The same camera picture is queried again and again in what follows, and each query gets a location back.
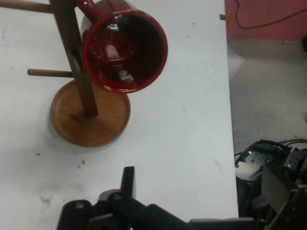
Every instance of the wooden peg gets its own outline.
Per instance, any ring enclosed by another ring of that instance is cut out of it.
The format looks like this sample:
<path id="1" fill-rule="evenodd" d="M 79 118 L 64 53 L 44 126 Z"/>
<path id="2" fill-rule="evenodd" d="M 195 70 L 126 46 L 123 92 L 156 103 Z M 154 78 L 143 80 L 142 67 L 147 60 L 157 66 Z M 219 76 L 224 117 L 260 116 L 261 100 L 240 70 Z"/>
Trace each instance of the wooden peg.
<path id="1" fill-rule="evenodd" d="M 52 9 L 49 4 L 23 0 L 0 0 L 0 7 L 41 13 L 52 13 Z"/>
<path id="2" fill-rule="evenodd" d="M 28 74 L 31 76 L 73 78 L 71 71 L 58 71 L 58 70 L 48 70 L 48 69 L 28 69 Z"/>

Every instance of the wooden mug stand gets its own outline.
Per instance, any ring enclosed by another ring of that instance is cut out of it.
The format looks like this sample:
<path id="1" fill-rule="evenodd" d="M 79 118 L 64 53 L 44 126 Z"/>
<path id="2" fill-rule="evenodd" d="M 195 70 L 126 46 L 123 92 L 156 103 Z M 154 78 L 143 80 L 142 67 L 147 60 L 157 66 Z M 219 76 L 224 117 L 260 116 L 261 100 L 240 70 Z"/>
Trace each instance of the wooden mug stand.
<path id="1" fill-rule="evenodd" d="M 130 102 L 125 94 L 94 86 L 84 71 L 74 0 L 50 0 L 50 5 L 0 0 L 0 7 L 54 14 L 71 72 L 29 69 L 28 74 L 74 78 L 58 91 L 51 105 L 51 122 L 57 132 L 67 141 L 87 147 L 102 146 L 115 140 L 128 123 Z"/>

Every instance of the mug rim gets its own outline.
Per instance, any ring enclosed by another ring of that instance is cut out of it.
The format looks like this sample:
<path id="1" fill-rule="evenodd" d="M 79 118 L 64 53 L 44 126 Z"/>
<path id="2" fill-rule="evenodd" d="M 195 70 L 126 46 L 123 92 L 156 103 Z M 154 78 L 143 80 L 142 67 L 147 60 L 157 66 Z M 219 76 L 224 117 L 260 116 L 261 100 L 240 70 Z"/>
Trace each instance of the mug rim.
<path id="1" fill-rule="evenodd" d="M 116 17 L 116 16 L 120 16 L 120 15 L 127 15 L 127 16 L 138 16 L 141 17 L 147 21 L 149 21 L 154 28 L 157 30 L 161 40 L 162 40 L 162 44 L 163 44 L 163 56 L 162 56 L 162 60 L 161 60 L 161 64 L 159 65 L 159 68 L 157 69 L 156 73 L 154 73 L 152 76 L 150 76 L 148 78 L 147 81 L 145 81 L 143 84 L 139 85 L 138 87 L 134 88 L 134 89 L 119 89 L 119 88 L 114 88 L 114 87 L 110 87 L 108 85 L 105 85 L 103 83 L 103 81 L 99 80 L 96 77 L 96 74 L 94 73 L 90 61 L 89 61 L 89 46 L 91 43 L 91 40 L 93 39 L 97 29 L 99 29 L 102 25 L 104 25 L 106 22 L 110 21 L 112 18 Z M 105 16 L 102 16 L 97 22 L 93 23 L 92 26 L 90 27 L 90 29 L 87 32 L 87 35 L 85 37 L 85 40 L 83 42 L 83 48 L 82 48 L 82 59 L 83 59 L 83 65 L 84 68 L 87 72 L 87 74 L 89 75 L 89 77 L 92 79 L 92 81 L 99 86 L 100 88 L 110 91 L 110 92 L 115 92 L 115 93 L 123 93 L 123 94 L 127 94 L 127 93 L 131 93 L 131 92 L 136 92 L 139 90 L 144 89 L 145 87 L 147 87 L 148 85 L 150 85 L 151 83 L 153 83 L 161 74 L 161 72 L 163 71 L 163 68 L 165 66 L 166 63 L 166 59 L 167 59 L 167 54 L 168 54 L 168 45 L 167 45 L 167 38 L 165 35 L 165 32 L 162 28 L 162 26 L 160 25 L 160 23 L 153 18 L 152 16 L 148 15 L 147 13 L 140 11 L 140 10 L 135 10 L 135 9 L 128 9 L 128 10 L 123 10 L 123 11 L 117 11 L 117 12 L 112 12 L 110 14 L 107 14 Z"/>

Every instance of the black machinery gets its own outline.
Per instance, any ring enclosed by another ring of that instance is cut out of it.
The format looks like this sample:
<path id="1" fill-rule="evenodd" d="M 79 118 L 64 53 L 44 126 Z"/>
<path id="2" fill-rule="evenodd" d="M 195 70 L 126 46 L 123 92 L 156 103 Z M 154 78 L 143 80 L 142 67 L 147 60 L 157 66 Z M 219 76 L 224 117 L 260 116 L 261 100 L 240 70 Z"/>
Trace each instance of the black machinery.
<path id="1" fill-rule="evenodd" d="M 126 167 L 120 189 L 103 192 L 95 205 L 67 203 L 57 230 L 306 230 L 306 155 L 263 140 L 236 154 L 240 218 L 185 223 L 157 205 L 145 206 L 133 198 L 134 167 Z"/>

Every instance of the red mug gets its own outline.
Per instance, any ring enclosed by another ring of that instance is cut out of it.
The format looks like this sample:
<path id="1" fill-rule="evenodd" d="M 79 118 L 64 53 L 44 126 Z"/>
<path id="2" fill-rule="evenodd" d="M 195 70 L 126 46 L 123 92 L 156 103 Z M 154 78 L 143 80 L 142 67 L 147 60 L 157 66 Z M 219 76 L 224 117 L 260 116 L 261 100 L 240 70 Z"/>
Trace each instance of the red mug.
<path id="1" fill-rule="evenodd" d="M 83 65 L 96 85 L 111 92 L 136 92 L 161 74 L 167 39 L 153 17 L 124 0 L 76 3 L 85 14 Z"/>

